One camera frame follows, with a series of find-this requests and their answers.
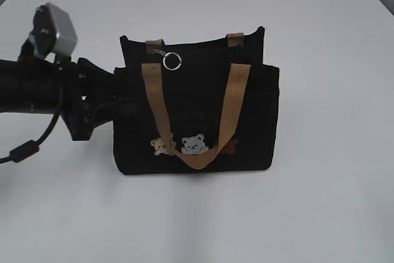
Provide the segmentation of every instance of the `white table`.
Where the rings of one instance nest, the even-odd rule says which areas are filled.
[[[265,172],[123,176],[112,125],[0,166],[1,262],[393,262],[394,18],[378,0],[7,0],[0,58],[35,7],[66,10],[85,57],[124,65],[118,38],[167,43],[267,27],[281,69],[275,160]],[[44,115],[1,115],[0,152]]]

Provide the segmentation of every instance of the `fabric bag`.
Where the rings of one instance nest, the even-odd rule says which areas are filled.
[[[243,171],[271,165],[279,69],[262,64],[264,29],[196,44],[121,38],[120,87],[138,114],[114,122],[124,174]],[[182,59],[179,64],[174,52]]]

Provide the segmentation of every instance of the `brown strap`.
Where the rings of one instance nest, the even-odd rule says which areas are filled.
[[[244,46],[244,33],[230,33],[226,35],[228,47]]]
[[[151,54],[155,49],[162,49],[164,44],[164,40],[148,40],[147,42],[147,53]]]
[[[238,124],[250,68],[250,65],[245,64],[231,65],[223,100],[218,146],[199,155],[187,155],[176,150],[176,144],[173,143],[171,139],[171,127],[163,94],[161,64],[142,64],[142,76],[145,82],[145,90],[160,136],[167,149],[191,168],[205,168],[207,164],[215,159],[221,149],[223,149],[227,142],[233,137]]]

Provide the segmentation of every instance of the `black tote bag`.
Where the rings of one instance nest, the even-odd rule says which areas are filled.
[[[201,169],[189,167],[171,153],[159,133],[142,68],[149,63],[158,65],[163,57],[151,53],[150,43],[129,41],[123,36],[126,67],[117,68],[115,74],[120,87],[138,94],[138,114],[114,122],[114,156],[119,170],[124,174],[154,174],[269,168],[278,118],[279,69],[262,64],[263,35],[260,27],[247,36],[230,34],[197,44],[167,46],[156,42],[164,52],[182,57],[177,71],[164,67],[160,71],[174,153],[203,155],[218,146],[232,65],[250,67],[235,132],[213,161]]]

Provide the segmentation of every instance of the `cable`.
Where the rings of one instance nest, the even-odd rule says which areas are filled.
[[[51,132],[54,130],[54,127],[60,117],[60,113],[62,112],[62,106],[64,100],[63,82],[60,77],[60,73],[58,74],[58,78],[59,78],[59,96],[57,100],[57,108],[46,130],[42,133],[41,137],[38,138],[37,141],[33,141],[33,140],[27,141],[21,146],[18,146],[17,148],[11,150],[9,156],[0,158],[0,164],[7,163],[9,161],[19,163],[22,160],[28,158],[29,156],[34,155],[39,151],[39,146],[49,137]]]
[[[38,140],[36,141],[37,145],[41,145],[47,138],[48,136],[51,134],[51,132],[54,130],[54,127],[57,123],[57,120],[59,119],[60,113],[62,112],[62,105],[63,105],[63,84],[60,81],[59,78],[59,97],[57,100],[57,107],[56,107],[56,111],[52,117],[52,119],[50,120],[50,123],[48,125],[48,127],[46,128],[46,130],[42,133],[41,137],[38,138]]]

